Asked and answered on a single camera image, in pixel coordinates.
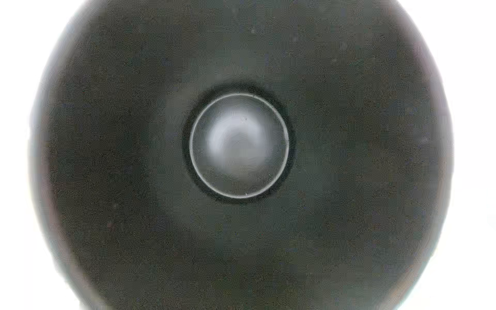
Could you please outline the black mug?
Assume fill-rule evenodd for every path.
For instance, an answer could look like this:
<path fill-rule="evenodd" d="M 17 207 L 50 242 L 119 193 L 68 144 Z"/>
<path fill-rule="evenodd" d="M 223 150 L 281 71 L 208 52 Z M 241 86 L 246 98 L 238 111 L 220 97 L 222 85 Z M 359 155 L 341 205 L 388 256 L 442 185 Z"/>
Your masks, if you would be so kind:
<path fill-rule="evenodd" d="M 397 1 L 88 1 L 30 126 L 90 309 L 396 309 L 449 205 L 443 84 Z"/>

